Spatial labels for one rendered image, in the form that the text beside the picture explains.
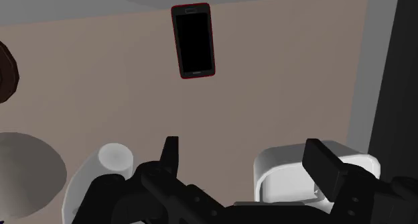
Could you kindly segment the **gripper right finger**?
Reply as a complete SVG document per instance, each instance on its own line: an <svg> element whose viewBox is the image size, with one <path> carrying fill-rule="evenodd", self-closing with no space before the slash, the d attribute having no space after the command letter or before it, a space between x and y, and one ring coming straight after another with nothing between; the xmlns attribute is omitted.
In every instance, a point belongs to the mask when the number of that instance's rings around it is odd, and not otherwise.
<svg viewBox="0 0 418 224"><path fill-rule="evenodd" d="M418 224L418 180L382 181L361 166L341 161L320 140L306 140L302 165L333 203L334 224Z"/></svg>

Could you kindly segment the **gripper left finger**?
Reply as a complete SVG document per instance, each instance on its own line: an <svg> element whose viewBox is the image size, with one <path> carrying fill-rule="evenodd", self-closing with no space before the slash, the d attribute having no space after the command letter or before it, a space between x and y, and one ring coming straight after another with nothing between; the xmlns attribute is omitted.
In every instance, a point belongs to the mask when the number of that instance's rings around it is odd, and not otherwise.
<svg viewBox="0 0 418 224"><path fill-rule="evenodd" d="M138 165L131 178L95 178L72 224L228 224L227 208L179 181L178 166L179 138L169 136L160 159Z"/></svg>

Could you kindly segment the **white rounded box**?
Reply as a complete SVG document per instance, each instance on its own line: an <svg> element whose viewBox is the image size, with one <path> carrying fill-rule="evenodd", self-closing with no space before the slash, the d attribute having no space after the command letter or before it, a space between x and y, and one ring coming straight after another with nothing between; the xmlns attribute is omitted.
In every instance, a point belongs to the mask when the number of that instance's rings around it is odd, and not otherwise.
<svg viewBox="0 0 418 224"><path fill-rule="evenodd" d="M331 203L302 166L304 144L263 150L254 161L254 200L262 203L301 202L329 213Z"/></svg>

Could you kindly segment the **white cylinder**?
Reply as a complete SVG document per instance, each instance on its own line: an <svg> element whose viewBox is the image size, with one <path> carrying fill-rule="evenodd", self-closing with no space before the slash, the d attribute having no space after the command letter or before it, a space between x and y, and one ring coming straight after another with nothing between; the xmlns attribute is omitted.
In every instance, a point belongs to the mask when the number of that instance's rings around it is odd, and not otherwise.
<svg viewBox="0 0 418 224"><path fill-rule="evenodd" d="M70 179L62 204L62 224L72 224L91 182L103 174L132 177L134 157L131 150L118 143L109 143L95 150Z"/></svg>

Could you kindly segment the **beige table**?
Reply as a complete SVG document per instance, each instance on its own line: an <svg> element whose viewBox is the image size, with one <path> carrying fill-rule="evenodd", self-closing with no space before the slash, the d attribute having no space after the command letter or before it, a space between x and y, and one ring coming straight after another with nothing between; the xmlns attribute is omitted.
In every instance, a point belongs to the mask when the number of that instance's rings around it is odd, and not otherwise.
<svg viewBox="0 0 418 224"><path fill-rule="evenodd" d="M208 3L216 73L182 79L171 8ZM19 88L0 131L33 135L72 176L119 142L135 161L180 139L179 176L224 205L253 162L309 137L366 150L397 0L0 0Z"/></svg>

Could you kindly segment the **black phone with red edge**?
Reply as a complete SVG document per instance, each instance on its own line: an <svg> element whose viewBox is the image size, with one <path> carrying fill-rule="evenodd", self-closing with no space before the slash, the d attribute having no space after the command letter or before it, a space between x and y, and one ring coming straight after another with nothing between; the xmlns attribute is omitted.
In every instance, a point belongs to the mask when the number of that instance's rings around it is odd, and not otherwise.
<svg viewBox="0 0 418 224"><path fill-rule="evenodd" d="M214 76L216 65L210 5L174 5L171 20L181 78Z"/></svg>

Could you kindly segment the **dark brown round object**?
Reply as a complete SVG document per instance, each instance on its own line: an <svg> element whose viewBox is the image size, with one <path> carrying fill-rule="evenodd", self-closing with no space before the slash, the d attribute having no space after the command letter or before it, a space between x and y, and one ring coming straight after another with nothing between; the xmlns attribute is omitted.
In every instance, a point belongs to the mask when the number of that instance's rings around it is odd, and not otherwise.
<svg viewBox="0 0 418 224"><path fill-rule="evenodd" d="M18 83L17 62L8 47L0 41L0 104L16 92Z"/></svg>

